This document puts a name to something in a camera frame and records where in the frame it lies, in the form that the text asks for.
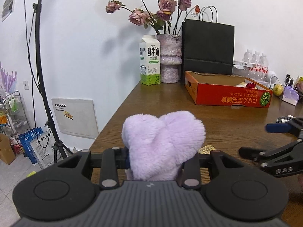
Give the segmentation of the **red cardboard pumpkin box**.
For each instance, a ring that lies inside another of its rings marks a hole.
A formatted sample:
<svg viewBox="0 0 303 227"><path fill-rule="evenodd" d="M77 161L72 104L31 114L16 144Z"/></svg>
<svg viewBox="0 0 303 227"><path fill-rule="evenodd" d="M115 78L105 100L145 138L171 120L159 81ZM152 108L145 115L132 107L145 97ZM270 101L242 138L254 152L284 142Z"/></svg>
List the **red cardboard pumpkin box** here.
<svg viewBox="0 0 303 227"><path fill-rule="evenodd" d="M273 91L246 77L185 72L185 87L197 105L243 106L268 108ZM254 82L257 89L236 87L241 82Z"/></svg>

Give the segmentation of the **red artificial rose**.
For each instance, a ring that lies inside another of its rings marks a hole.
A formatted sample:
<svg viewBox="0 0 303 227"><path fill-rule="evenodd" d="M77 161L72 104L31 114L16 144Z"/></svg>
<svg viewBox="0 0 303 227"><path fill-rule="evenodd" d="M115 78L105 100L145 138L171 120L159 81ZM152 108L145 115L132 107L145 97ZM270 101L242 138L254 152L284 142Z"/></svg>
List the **red artificial rose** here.
<svg viewBox="0 0 303 227"><path fill-rule="evenodd" d="M257 89L256 84L254 82L247 83L245 87L250 89Z"/></svg>

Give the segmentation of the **purple textured ceramic vase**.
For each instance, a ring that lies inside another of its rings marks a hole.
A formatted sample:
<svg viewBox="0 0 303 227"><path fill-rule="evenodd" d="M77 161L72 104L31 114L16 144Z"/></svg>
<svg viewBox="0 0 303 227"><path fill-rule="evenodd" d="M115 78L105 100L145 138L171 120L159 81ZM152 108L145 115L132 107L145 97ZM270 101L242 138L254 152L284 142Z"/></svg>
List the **purple textured ceramic vase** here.
<svg viewBox="0 0 303 227"><path fill-rule="evenodd" d="M160 34L160 76L161 82L173 84L179 82L179 65L182 64L181 36Z"/></svg>

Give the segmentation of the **yellow white plush hamster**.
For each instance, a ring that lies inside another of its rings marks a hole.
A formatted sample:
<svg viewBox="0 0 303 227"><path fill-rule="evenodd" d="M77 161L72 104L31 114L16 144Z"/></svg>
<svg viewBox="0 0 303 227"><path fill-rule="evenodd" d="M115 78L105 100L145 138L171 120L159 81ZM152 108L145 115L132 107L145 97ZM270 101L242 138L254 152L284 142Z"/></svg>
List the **yellow white plush hamster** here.
<svg viewBox="0 0 303 227"><path fill-rule="evenodd" d="M237 85L236 85L236 87L242 87L242 88L245 88L245 87L246 87L246 85L247 85L247 83L246 83L246 82L241 82L241 83L237 84Z"/></svg>

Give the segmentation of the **yellow green apple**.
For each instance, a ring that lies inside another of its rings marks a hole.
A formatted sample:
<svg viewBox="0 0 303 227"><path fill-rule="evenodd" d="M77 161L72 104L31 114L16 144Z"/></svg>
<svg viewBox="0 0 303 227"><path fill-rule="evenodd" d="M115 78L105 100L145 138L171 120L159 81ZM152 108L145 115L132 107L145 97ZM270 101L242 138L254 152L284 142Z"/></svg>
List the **yellow green apple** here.
<svg viewBox="0 0 303 227"><path fill-rule="evenodd" d="M283 86L281 84L276 84L273 87L273 94L277 97L282 96L283 94Z"/></svg>

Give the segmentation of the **left water bottle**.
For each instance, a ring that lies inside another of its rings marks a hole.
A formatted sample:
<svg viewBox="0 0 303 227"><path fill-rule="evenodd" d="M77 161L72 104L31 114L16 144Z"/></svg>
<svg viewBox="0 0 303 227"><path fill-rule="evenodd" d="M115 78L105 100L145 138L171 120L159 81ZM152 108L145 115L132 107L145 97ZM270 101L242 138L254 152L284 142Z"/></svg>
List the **left water bottle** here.
<svg viewBox="0 0 303 227"><path fill-rule="evenodd" d="M244 53L242 61L246 63L252 62L252 51L250 49L247 49L247 51Z"/></svg>

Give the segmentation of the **middle water bottle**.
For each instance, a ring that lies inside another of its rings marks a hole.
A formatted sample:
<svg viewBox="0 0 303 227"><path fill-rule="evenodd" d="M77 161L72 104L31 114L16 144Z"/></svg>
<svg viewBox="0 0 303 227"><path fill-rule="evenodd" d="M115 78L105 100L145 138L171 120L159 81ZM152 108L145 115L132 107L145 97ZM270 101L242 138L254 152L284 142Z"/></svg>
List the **middle water bottle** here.
<svg viewBox="0 0 303 227"><path fill-rule="evenodd" d="M260 66L260 53L258 51L255 51L255 53L252 55L252 71L258 72L261 68Z"/></svg>

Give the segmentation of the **water bottle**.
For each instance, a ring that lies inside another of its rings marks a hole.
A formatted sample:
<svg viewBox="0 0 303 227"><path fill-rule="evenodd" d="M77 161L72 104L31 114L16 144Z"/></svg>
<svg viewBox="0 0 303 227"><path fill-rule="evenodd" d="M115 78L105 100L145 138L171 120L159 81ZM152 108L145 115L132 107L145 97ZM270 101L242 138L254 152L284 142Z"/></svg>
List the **water bottle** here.
<svg viewBox="0 0 303 227"><path fill-rule="evenodd" d="M255 53L252 55L252 71L258 72L261 68L260 66L260 53L258 51L255 51Z"/></svg>
<svg viewBox="0 0 303 227"><path fill-rule="evenodd" d="M247 51L244 53L242 61L246 63L252 62L252 51L250 49L247 49Z"/></svg>
<svg viewBox="0 0 303 227"><path fill-rule="evenodd" d="M268 68L269 68L269 63L268 63L267 56L264 53L260 57L259 63L261 65L261 71L262 71L262 73L263 74L267 74L268 73Z"/></svg>

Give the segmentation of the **pink bud ornament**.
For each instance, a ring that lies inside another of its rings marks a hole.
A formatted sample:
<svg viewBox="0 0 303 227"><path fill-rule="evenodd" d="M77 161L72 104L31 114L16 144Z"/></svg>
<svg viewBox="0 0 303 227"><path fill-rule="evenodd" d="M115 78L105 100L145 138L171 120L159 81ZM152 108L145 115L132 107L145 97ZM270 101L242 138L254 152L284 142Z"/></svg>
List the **pink bud ornament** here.
<svg viewBox="0 0 303 227"><path fill-rule="evenodd" d="M303 94L303 77L299 77L297 82L296 82L296 89L298 92Z"/></svg>

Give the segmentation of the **small gold card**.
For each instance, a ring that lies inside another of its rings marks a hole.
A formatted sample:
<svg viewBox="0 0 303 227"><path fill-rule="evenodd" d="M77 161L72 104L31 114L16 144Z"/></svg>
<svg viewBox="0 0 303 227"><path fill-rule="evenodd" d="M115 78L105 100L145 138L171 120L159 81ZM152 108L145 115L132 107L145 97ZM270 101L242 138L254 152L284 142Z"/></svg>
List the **small gold card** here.
<svg viewBox="0 0 303 227"><path fill-rule="evenodd" d="M214 146L212 145L206 145L204 147L201 147L198 151L199 154L206 154L209 155L211 151L217 150Z"/></svg>

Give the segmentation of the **purple plush heart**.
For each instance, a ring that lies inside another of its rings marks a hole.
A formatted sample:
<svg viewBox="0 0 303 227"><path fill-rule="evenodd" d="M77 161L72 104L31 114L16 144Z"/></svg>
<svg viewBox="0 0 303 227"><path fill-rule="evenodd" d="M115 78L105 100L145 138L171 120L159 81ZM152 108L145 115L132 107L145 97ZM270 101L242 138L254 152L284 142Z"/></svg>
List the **purple plush heart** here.
<svg viewBox="0 0 303 227"><path fill-rule="evenodd" d="M193 158L205 137L204 124L188 111L128 117L122 126L122 140L129 150L128 180L175 180L182 164Z"/></svg>

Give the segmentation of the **blue white bags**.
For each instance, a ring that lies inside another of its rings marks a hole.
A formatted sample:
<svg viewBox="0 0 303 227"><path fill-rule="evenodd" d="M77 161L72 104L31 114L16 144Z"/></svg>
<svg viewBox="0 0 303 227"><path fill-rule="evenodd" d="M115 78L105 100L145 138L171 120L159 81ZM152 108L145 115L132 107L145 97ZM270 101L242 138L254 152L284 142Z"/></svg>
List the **blue white bags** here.
<svg viewBox="0 0 303 227"><path fill-rule="evenodd" d="M54 164L55 143L51 130L43 131L42 128L34 128L19 136L21 145L33 165L39 165L45 169Z"/></svg>

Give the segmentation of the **purple tissue pack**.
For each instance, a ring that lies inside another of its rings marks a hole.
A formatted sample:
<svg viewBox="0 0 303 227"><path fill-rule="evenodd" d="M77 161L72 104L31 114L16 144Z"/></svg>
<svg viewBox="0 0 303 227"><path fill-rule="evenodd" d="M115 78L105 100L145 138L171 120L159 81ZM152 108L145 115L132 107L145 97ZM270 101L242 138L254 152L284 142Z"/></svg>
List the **purple tissue pack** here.
<svg viewBox="0 0 303 227"><path fill-rule="evenodd" d="M293 106L296 106L299 101L298 93L293 89L292 86L286 86L283 90L282 101L287 102Z"/></svg>

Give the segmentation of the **white wall panel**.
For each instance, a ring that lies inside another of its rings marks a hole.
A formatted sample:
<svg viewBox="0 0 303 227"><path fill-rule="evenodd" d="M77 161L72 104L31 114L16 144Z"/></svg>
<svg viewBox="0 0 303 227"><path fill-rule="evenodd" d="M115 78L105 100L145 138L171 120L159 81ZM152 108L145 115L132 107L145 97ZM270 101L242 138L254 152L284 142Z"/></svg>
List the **white wall panel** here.
<svg viewBox="0 0 303 227"><path fill-rule="evenodd" d="M52 106L61 133L95 139L99 134L93 100L53 98Z"/></svg>

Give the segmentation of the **white red flat box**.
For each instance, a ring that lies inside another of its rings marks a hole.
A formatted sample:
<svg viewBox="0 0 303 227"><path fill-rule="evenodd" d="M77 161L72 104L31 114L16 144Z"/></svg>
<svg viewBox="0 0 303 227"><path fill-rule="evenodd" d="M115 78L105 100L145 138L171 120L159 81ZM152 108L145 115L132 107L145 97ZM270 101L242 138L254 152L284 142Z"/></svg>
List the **white red flat box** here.
<svg viewBox="0 0 303 227"><path fill-rule="evenodd" d="M246 62L246 61L233 61L233 66L236 68L236 69L242 69L242 70L245 70L245 68L254 68L256 66L256 63L249 63L249 62Z"/></svg>

